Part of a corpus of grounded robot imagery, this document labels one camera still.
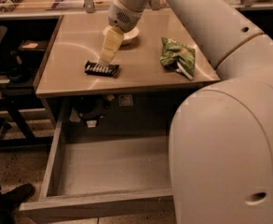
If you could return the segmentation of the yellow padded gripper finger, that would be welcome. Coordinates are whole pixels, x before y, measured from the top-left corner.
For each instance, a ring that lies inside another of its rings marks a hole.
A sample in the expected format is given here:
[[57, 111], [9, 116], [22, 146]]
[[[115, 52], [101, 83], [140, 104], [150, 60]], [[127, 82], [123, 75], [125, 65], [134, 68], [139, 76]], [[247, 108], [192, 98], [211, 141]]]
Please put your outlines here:
[[102, 44], [102, 51], [99, 59], [99, 64], [107, 66], [115, 57], [124, 40], [123, 31], [116, 26], [108, 29]]

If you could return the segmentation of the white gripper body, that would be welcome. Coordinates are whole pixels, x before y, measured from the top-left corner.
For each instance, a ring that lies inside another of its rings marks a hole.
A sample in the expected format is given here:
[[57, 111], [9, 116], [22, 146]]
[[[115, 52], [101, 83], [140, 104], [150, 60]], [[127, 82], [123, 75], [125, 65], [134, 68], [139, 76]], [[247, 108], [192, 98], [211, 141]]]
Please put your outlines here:
[[112, 0], [111, 6], [108, 9], [109, 24], [120, 28], [124, 33], [133, 30], [141, 16], [141, 12], [127, 9], [118, 0]]

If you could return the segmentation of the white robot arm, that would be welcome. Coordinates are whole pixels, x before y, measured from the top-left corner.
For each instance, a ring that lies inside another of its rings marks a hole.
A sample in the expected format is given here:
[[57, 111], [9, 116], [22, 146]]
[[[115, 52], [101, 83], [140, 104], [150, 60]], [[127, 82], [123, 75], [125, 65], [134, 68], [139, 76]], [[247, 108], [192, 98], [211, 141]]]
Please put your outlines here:
[[[112, 0], [128, 32], [149, 0]], [[273, 40], [224, 0], [166, 0], [219, 82], [188, 96], [171, 123], [177, 224], [273, 224]]]

